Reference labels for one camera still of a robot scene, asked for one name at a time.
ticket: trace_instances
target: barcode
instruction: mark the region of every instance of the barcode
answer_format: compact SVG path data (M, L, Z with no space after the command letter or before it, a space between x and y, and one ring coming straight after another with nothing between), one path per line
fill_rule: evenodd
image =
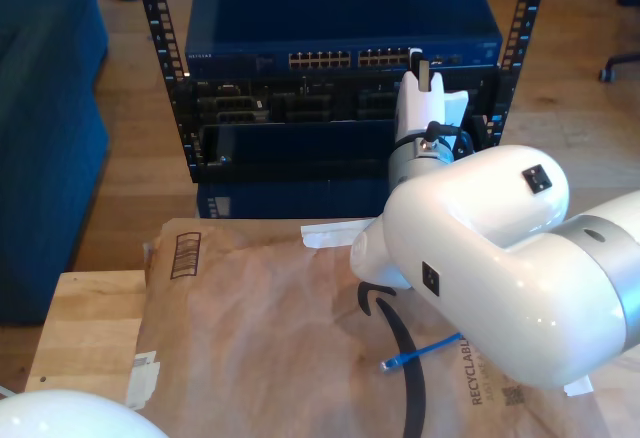
M200 256L200 233L183 233L176 236L176 252L173 256L171 279L196 276Z
M524 404L524 393L520 385L508 386L502 389L504 395L504 401L506 406L522 405Z

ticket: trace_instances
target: wooden floor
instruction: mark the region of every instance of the wooden floor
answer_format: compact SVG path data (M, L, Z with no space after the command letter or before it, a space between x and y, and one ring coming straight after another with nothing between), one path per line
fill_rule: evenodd
M180 49L191 0L168 0ZM489 0L503 35L515 0ZM139 269L163 223L195 213L189 179L140 2L99 0L109 54L95 86L111 137L75 271ZM640 11L615 0L543 0L503 143L547 151L565 168L571 212L640 188L640 66L597 81L614 53L640 50ZM24 388L39 329L0 328L0 385Z

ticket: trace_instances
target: sticker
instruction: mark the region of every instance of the sticker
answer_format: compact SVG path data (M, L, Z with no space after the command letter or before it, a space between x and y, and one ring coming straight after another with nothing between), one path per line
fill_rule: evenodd
M156 352L150 351L138 353L133 360L126 405L134 411L143 409L156 389L160 363L153 361L155 357Z

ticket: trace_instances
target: brown kraft paper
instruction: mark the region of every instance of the brown kraft paper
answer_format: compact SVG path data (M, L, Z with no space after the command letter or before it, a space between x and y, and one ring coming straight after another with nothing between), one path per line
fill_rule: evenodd
M593 394L503 375L412 290L360 282L349 247L300 221L172 220L156 240L137 353L160 374L140 413L178 437L607 437Z

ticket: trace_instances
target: qr code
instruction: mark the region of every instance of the qr code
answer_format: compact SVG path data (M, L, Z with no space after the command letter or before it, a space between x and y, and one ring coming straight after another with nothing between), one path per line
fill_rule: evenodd
M524 404L524 393L520 385L508 386L502 389L504 395L504 401L506 406L522 405Z

